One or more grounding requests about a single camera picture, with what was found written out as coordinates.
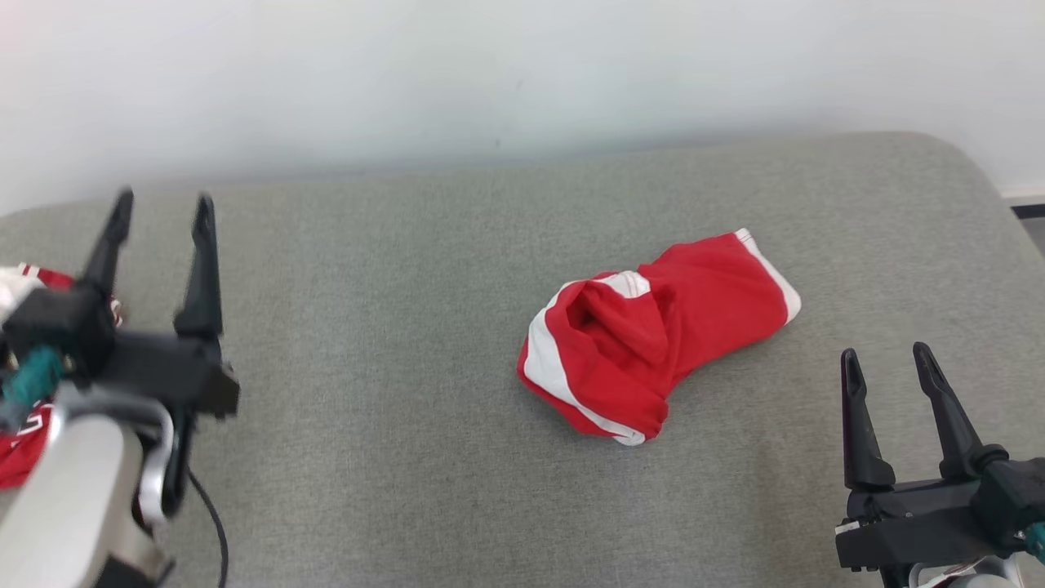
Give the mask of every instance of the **gray couch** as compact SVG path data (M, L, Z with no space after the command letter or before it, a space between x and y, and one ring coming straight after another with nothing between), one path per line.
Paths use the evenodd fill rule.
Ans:
M140 195L117 289L130 326L166 330L195 194ZM849 347L899 478L939 461L915 340L984 442L1045 453L1045 260L979 169L930 137L213 195L243 393L238 419L202 423L192 468L228 530L232 587L879 585L834 552ZM2 218L0 252L75 271L109 205ZM518 382L527 326L562 282L740 227L802 313L679 385L659 438L581 437ZM170 586L214 584L194 494L165 540Z

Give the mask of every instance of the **white wall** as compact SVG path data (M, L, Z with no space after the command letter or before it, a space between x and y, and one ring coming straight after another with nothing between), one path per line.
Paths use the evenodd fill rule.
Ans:
M1043 55L1037 0L0 0L0 213L873 128L1045 193Z

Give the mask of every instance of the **white trim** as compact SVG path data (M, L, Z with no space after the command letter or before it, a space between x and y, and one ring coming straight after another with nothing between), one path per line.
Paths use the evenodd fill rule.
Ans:
M1007 206L1045 204L1045 186L1002 190L1001 198L1005 201Z
M636 272L621 272L620 274L613 274L598 281L608 284L617 291L621 291L619 287L627 289L627 280L630 276L625 276L624 279L621 279L618 276L625 273L635 274L638 277L642 277ZM648 291L649 281L647 281L644 277L642 279L646 282ZM541 309L530 324L530 336L527 343L527 356L526 362L522 364L522 374L525 374L531 382L540 386L545 393L579 410L581 415L594 423L595 426L599 427L603 431L606 431L607 433L612 433L613 439L618 443L627 446L641 445L646 441L646 436L632 429L631 427L628 427L627 425L614 423L609 419L596 415L590 408L581 404L580 401L577 400L577 397L574 396L573 391L570 390L570 384L566 381L566 371L562 368L562 358L559 357L559 347L555 343L555 337L552 336L552 332L548 329L548 322L545 321L545 317L548 315L548 311L554 307L556 303L558 303L559 293L561 293L562 290L572 283L575 282L568 281L562 284L562 287L555 292L555 297L552 297L552 301L548 304L548 306Z
M613 291L617 291L625 299L637 299L643 293L649 293L650 290L650 280L643 277L643 274L631 269L616 273L595 281L612 287Z
M746 248L751 255L754 255L754 258L762 263L762 266L766 267L766 272L769 273L769 277L773 278L773 281L775 281L776 285L780 286L781 291L784 292L784 304L787 306L787 321L784 322L784 325L791 323L794 317L798 315L798 311L802 310L802 297L798 297L798 290L795 289L794 286L784 278L784 275L776 271L776 267L769 262L769 259L766 259L762 252L759 251L759 245L754 242L754 237L751 236L751 231L747 229L740 229L733 234L737 235L737 238L744 243L744 248Z

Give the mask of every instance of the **red cloth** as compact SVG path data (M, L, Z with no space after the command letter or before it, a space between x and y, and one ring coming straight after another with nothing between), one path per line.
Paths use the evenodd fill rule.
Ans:
M518 376L578 431L638 445L682 378L800 307L746 229L674 244L637 271L564 284L530 325Z
M18 271L24 276L39 279L44 285L54 289L69 289L76 282L76 278L71 275L29 263L19 263ZM116 327L121 327L123 325L123 306L116 299L110 298L109 307L113 310L113 321L115 321Z
M14 436L0 434L0 490L25 484L47 445L51 405L40 404Z
M40 283L43 283L45 286L55 289L69 289L75 281L72 276L28 263L20 263L17 272L25 276L25 278L18 277L18 279L40 280L28 284L30 288L39 287ZM16 305L21 303L21 300L14 296L7 297L7 299ZM120 327L123 324L122 306L116 299L111 299L109 304L113 310L116 327ZM2 314L6 315L11 310L14 309L2 309ZM0 489L20 487L25 484L25 478L29 476L32 467L36 466L47 445L50 420L51 405L42 404L30 414L25 426L18 433L14 436L0 433Z

